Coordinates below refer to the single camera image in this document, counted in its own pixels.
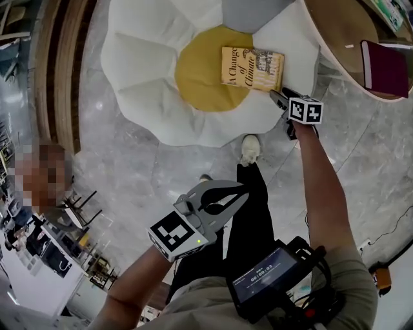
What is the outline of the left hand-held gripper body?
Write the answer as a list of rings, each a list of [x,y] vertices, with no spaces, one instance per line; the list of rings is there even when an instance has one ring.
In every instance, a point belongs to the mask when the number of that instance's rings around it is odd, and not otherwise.
[[[180,195],[169,213],[147,229],[149,239],[169,262],[202,251],[224,226],[219,213],[208,209],[222,199],[223,188],[194,188]]]

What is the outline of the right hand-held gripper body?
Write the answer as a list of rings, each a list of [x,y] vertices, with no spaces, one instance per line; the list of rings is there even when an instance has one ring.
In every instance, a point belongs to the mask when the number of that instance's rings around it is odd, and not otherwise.
[[[317,125],[322,123],[323,103],[307,96],[291,97],[281,101],[284,110],[281,118],[284,120],[284,131],[287,137],[294,141],[297,139],[294,123],[310,126],[319,137]]]

